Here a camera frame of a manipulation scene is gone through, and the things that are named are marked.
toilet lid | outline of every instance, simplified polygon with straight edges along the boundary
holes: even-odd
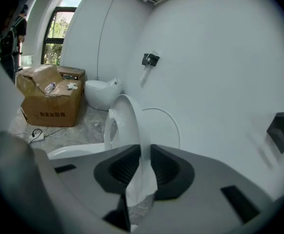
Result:
[[[101,80],[87,80],[85,85],[92,88],[105,88],[108,86],[107,82]]]
[[[139,144],[142,159],[149,159],[150,140],[146,132],[142,109],[138,103],[127,95],[119,95],[112,103],[105,123],[105,149],[112,149],[111,126],[116,122],[119,146]]]

marble floor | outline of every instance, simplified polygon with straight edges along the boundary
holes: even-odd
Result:
[[[61,129],[62,127],[32,126],[26,122],[21,110],[19,109],[17,116],[14,118],[10,126],[9,132],[17,134],[18,137],[28,142],[30,134],[36,128],[40,128],[44,135],[48,135],[59,130],[52,135],[64,138],[47,136],[44,140],[33,142],[31,144],[32,148],[39,148],[45,150],[47,153],[65,146],[103,143],[107,113],[107,111],[101,111],[89,107],[84,98],[82,98],[76,125],[74,127]]]

small item on box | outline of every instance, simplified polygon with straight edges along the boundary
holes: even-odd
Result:
[[[47,85],[47,87],[44,89],[45,93],[48,94],[52,91],[52,89],[55,88],[55,82],[50,83]]]
[[[63,75],[63,79],[68,79],[68,80],[77,80],[77,76]]]
[[[68,86],[68,89],[78,89],[78,87],[75,87],[75,83],[70,83],[70,84],[68,84],[67,86]]]

person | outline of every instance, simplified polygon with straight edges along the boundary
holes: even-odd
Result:
[[[13,82],[20,67],[20,43],[25,41],[27,21],[24,17],[27,10],[28,5],[25,4],[9,33],[0,41],[0,63]]]

black slot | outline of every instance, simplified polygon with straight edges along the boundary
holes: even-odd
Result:
[[[260,213],[252,202],[236,186],[227,186],[220,190],[230,202],[243,223],[247,223]]]
[[[75,169],[75,168],[77,168],[77,167],[70,164],[70,165],[56,167],[56,168],[54,168],[54,170],[57,174],[60,174],[60,173],[67,172],[67,171]]]

